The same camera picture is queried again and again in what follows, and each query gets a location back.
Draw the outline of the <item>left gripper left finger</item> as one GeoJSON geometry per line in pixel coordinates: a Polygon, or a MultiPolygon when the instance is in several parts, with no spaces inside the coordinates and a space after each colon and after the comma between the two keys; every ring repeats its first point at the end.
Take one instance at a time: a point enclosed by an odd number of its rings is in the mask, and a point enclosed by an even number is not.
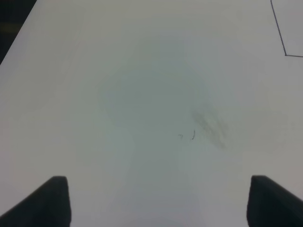
{"type": "Polygon", "coordinates": [[[2,227],[69,227],[68,180],[53,176],[0,217],[2,227]]]}

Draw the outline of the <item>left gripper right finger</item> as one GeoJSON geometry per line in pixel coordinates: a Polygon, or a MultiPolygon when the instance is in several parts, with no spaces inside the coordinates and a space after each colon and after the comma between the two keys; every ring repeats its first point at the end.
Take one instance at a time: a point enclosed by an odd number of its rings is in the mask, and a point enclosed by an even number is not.
{"type": "Polygon", "coordinates": [[[301,227],[303,201],[264,175],[253,175],[246,212],[249,227],[301,227]]]}

